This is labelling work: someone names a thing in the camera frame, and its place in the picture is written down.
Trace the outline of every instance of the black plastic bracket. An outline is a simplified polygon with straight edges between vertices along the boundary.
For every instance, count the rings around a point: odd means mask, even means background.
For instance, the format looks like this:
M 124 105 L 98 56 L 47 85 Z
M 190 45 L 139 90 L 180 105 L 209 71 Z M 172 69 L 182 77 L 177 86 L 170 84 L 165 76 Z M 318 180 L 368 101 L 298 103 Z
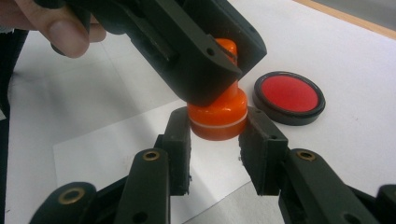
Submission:
M 94 223 L 97 215 L 95 199 L 96 189 L 92 184 L 74 182 L 64 185 L 41 204 L 30 223 Z
M 115 224 L 170 222 L 168 155 L 159 148 L 136 154 Z
M 286 159 L 288 139 L 259 109 L 249 107 L 247 127 L 239 135 L 241 159 L 258 195 L 278 195 L 279 162 Z
M 317 153 L 294 149 L 283 168 L 279 206 L 286 223 L 379 223 Z
M 187 107 L 172 112 L 164 135 L 160 135 L 155 147 L 162 148 L 169 156 L 170 194 L 184 195 L 189 192 L 191 129 Z
M 266 54 L 259 33 L 226 0 L 35 1 L 67 3 L 91 12 L 110 33 L 127 34 L 175 94 L 194 105 L 210 105 Z M 236 43 L 238 67 L 212 36 Z

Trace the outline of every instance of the brass insert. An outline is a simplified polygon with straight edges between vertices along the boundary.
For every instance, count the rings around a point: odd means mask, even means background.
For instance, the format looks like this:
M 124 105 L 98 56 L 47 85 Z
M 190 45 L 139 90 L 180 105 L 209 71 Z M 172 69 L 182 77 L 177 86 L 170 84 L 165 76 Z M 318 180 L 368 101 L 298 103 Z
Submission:
M 58 203 L 60 204 L 71 204 L 78 202 L 85 194 L 83 188 L 71 188 L 65 190 L 58 198 Z
M 305 161 L 314 161 L 317 157 L 309 151 L 298 151 L 297 156 Z
M 148 151 L 143 155 L 145 161 L 156 161 L 160 158 L 160 153 L 157 151 Z

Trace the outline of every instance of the black mechanical part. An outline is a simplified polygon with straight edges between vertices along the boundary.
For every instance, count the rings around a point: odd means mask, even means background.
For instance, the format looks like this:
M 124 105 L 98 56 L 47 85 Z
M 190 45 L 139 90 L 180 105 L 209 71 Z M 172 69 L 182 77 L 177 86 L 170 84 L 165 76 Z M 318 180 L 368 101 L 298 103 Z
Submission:
M 379 189 L 375 207 L 381 223 L 396 223 L 396 185 L 384 185 Z
M 168 153 L 170 194 L 184 195 L 189 192 L 191 129 L 187 107 L 174 110 L 169 118 L 160 146 Z
M 81 224 L 169 223 L 172 172 L 180 175 L 174 182 L 181 183 L 188 191 L 188 182 L 183 183 L 188 181 L 190 163 L 190 138 L 182 133 L 189 127 L 186 119 L 185 107 L 175 110 L 155 147 L 136 154 L 127 177 L 96 194 L 89 193 L 93 203 L 72 210 L 64 207 L 68 211 L 60 211 L 59 204 L 55 204 L 59 195 L 68 195 L 69 192 L 64 192 L 75 186 L 57 189 L 58 193 L 52 193 L 55 196 L 40 206 L 32 223 L 51 223 L 55 220 L 51 218 L 62 216 L 70 218 L 66 223 Z M 376 198 L 345 185 L 318 154 L 306 149 L 289 150 L 287 138 L 262 111 L 248 108 L 247 127 L 239 142 L 242 162 L 257 193 L 277 195 L 280 190 L 279 207 L 285 223 L 396 223 L 396 185 L 383 186 Z M 166 152 L 157 148 L 167 144 L 176 150 Z M 168 157 L 168 153 L 177 159 Z M 171 161 L 182 166 L 171 169 Z M 184 187 L 178 186 L 174 184 L 175 190 L 180 190 L 176 192 L 181 193 L 175 195 L 182 195 Z M 73 193 L 64 198 L 77 196 L 78 193 Z
M 266 55 L 259 33 L 228 1 L 185 0 L 183 9 L 207 34 L 235 42 L 243 75 Z
M 7 118 L 9 118 L 8 83 L 28 34 L 29 31 L 17 29 L 8 34 L 0 34 L 0 109 Z
M 92 184 L 75 182 L 51 193 L 38 208 L 31 224 L 42 223 L 94 223 L 96 189 Z
M 115 224 L 170 222 L 168 160 L 167 153 L 159 148 L 136 154 L 120 199 Z
M 258 195 L 278 195 L 279 162 L 288 149 L 288 139 L 259 109 L 247 109 L 247 126 L 239 135 L 241 159 Z
M 94 222 L 95 224 L 109 224 L 114 222 L 127 178 L 128 176 L 125 176 L 96 193 L 96 203 L 99 209 Z
M 279 205 L 287 223 L 378 223 L 317 153 L 294 149 L 283 168 Z
M 37 3 L 51 7 L 49 2 Z M 64 2 L 91 12 L 110 33 L 127 34 L 175 94 L 194 105 L 210 105 L 266 54 L 260 35 L 226 0 Z M 242 70 L 230 62 L 211 36 L 236 42 Z

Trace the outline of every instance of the red lid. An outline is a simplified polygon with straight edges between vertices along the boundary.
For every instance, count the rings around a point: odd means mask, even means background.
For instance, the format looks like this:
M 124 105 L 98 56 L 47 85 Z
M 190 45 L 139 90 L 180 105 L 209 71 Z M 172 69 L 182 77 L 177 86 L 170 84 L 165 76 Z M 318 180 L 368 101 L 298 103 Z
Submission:
M 254 104 L 270 119 L 289 125 L 313 122 L 325 107 L 320 88 L 306 77 L 289 72 L 273 72 L 255 84 Z

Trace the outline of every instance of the red circular disc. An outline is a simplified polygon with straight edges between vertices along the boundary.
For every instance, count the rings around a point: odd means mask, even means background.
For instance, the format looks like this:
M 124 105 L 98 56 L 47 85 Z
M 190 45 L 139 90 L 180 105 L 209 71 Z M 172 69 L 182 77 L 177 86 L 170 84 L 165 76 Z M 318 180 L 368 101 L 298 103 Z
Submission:
M 270 103 L 294 112 L 306 112 L 318 104 L 315 90 L 297 77 L 268 77 L 262 83 L 262 94 Z

